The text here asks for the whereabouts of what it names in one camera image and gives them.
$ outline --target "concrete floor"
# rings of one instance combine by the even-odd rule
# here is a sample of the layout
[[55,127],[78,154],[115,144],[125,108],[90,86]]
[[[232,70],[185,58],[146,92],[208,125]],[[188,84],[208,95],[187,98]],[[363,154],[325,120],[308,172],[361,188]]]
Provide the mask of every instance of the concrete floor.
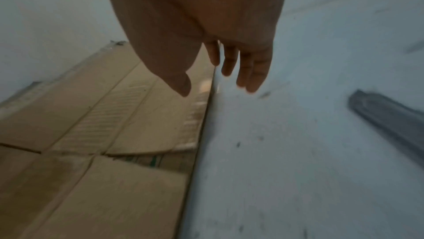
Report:
[[286,13],[256,95],[216,77],[182,239],[424,238],[424,170],[347,109],[424,110],[424,0]]

